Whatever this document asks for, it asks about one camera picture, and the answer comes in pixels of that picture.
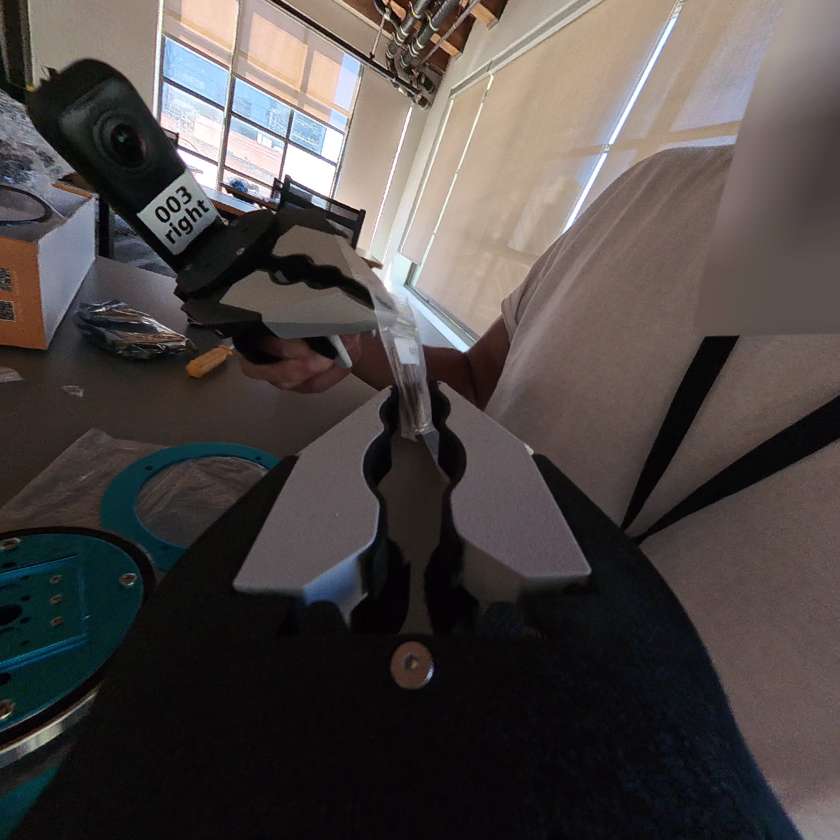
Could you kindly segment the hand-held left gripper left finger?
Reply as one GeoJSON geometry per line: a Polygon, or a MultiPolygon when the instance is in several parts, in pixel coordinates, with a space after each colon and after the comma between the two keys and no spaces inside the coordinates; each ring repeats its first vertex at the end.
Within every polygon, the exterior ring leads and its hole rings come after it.
{"type": "Polygon", "coordinates": [[[392,468],[398,394],[377,394],[297,457],[234,589],[331,602],[356,632],[401,627],[401,552],[379,485],[392,468]]]}

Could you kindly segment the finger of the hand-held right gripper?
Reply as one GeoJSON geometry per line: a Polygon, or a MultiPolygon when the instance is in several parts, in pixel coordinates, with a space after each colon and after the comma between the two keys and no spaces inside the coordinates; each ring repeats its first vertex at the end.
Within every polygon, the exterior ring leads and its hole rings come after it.
{"type": "Polygon", "coordinates": [[[268,330],[282,339],[366,333],[377,328],[375,311],[341,289],[277,283],[264,270],[234,283],[220,303],[256,313],[268,330]]]}
{"type": "Polygon", "coordinates": [[[389,291],[340,235],[295,226],[270,252],[272,271],[287,283],[315,290],[338,289],[369,309],[389,307],[389,291]]]}

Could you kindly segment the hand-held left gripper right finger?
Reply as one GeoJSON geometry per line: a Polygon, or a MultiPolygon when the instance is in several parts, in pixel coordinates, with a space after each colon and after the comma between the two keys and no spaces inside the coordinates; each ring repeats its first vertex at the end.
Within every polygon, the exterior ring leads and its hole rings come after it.
{"type": "Polygon", "coordinates": [[[590,565],[533,453],[444,383],[429,395],[444,494],[440,584],[478,602],[515,602],[582,583],[590,565]]]}

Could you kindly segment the small clear bag of screws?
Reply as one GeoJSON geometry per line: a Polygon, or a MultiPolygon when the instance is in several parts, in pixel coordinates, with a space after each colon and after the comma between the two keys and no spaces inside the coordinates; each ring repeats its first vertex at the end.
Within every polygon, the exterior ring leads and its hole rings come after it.
{"type": "Polygon", "coordinates": [[[404,297],[386,287],[371,293],[378,334],[399,394],[402,435],[412,441],[435,432],[423,343],[404,297]]]}

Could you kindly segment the person's right forearm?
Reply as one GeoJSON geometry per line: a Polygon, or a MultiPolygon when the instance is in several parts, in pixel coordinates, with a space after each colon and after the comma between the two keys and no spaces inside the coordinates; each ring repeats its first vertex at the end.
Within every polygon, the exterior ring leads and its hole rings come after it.
{"type": "MultiPolygon", "coordinates": [[[[510,340],[502,317],[498,317],[466,352],[424,345],[427,377],[444,382],[484,410],[496,390],[507,361],[510,340]]],[[[380,391],[395,384],[384,346],[370,335],[351,338],[352,372],[380,391]]]]}

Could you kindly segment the grey desk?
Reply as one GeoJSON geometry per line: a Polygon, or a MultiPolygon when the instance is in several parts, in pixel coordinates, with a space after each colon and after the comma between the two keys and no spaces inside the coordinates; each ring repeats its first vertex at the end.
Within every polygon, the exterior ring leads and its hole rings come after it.
{"type": "Polygon", "coordinates": [[[21,378],[2,384],[2,530],[53,524],[99,528],[98,504],[58,519],[7,504],[78,438],[98,429],[147,445],[226,443],[294,455],[367,402],[374,390],[353,375],[319,395],[283,392],[246,377],[236,359],[196,379],[190,353],[131,361],[95,349],[71,315],[80,302],[119,299],[189,338],[199,354],[220,344],[186,327],[174,281],[97,257],[47,351],[2,347],[2,366],[21,378]]]}

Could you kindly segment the person's right hand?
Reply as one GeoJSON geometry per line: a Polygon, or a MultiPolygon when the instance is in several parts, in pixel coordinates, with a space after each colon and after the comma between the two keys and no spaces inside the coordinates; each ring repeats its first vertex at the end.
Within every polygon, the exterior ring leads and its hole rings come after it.
{"type": "Polygon", "coordinates": [[[237,350],[240,370],[248,378],[266,382],[279,390],[302,394],[326,392],[352,372],[313,350],[303,339],[265,336],[257,342],[270,364],[253,364],[237,350]]]}

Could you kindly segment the crumpled clear plastic wrap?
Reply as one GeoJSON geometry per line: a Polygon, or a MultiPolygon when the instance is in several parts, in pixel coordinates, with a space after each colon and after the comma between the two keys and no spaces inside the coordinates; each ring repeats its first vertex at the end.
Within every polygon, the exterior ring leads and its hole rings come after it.
{"type": "Polygon", "coordinates": [[[1,90],[1,183],[45,195],[72,167],[41,137],[25,106],[1,90]]]}

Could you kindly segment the orange screwdriver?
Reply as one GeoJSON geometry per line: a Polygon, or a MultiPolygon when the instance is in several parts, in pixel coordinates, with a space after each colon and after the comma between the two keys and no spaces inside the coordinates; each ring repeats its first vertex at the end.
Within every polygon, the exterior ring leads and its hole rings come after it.
{"type": "Polygon", "coordinates": [[[233,354],[232,347],[220,344],[189,361],[185,366],[185,371],[194,379],[203,378],[221,367],[233,354]]]}

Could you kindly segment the orange and white box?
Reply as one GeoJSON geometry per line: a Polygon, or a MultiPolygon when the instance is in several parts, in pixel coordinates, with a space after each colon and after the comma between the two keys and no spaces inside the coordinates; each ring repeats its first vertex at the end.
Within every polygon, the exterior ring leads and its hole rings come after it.
{"type": "Polygon", "coordinates": [[[48,349],[95,259],[96,209],[73,186],[2,185],[2,345],[48,349]]]}

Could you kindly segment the large window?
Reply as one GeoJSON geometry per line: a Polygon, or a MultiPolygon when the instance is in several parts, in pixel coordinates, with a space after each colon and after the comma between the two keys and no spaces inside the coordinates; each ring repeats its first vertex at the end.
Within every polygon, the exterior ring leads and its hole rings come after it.
{"type": "Polygon", "coordinates": [[[268,197],[289,175],[318,193],[333,193],[361,63],[311,35],[287,48],[290,78],[260,85],[176,38],[163,36],[162,127],[204,186],[243,186],[268,197]]]}

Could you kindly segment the silver foil bag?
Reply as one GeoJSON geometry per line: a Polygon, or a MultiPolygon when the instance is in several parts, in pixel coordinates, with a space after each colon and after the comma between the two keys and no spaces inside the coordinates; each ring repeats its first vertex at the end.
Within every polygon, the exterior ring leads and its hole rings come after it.
{"type": "Polygon", "coordinates": [[[82,302],[73,320],[93,347],[132,361],[148,361],[195,349],[186,336],[118,299],[82,302]]]}

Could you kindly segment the wide beige roller blind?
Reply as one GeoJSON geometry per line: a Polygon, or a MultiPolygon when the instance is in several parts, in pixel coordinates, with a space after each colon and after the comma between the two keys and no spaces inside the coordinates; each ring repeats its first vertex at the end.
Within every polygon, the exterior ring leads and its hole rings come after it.
{"type": "Polygon", "coordinates": [[[468,333],[579,212],[676,5],[600,2],[490,73],[416,282],[468,333]]]}

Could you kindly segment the clear plastic sheet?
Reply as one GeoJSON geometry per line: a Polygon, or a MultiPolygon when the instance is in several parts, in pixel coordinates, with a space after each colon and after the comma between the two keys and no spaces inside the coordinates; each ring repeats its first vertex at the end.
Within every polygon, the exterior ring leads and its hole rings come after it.
{"type": "MultiPolygon", "coordinates": [[[[102,497],[117,475],[166,447],[113,437],[91,429],[2,505],[2,530],[80,527],[114,531],[103,525],[102,497]]],[[[247,460],[204,456],[174,462],[148,476],[136,497],[140,544],[160,564],[158,542],[189,547],[216,519],[257,483],[278,459],[247,460]]]]}

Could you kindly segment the round teal base with bracket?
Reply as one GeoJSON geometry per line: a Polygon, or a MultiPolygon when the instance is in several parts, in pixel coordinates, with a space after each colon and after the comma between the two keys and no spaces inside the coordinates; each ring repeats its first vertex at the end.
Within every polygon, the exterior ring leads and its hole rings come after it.
{"type": "Polygon", "coordinates": [[[92,528],[1,534],[2,771],[62,739],[156,585],[147,552],[92,528]]]}

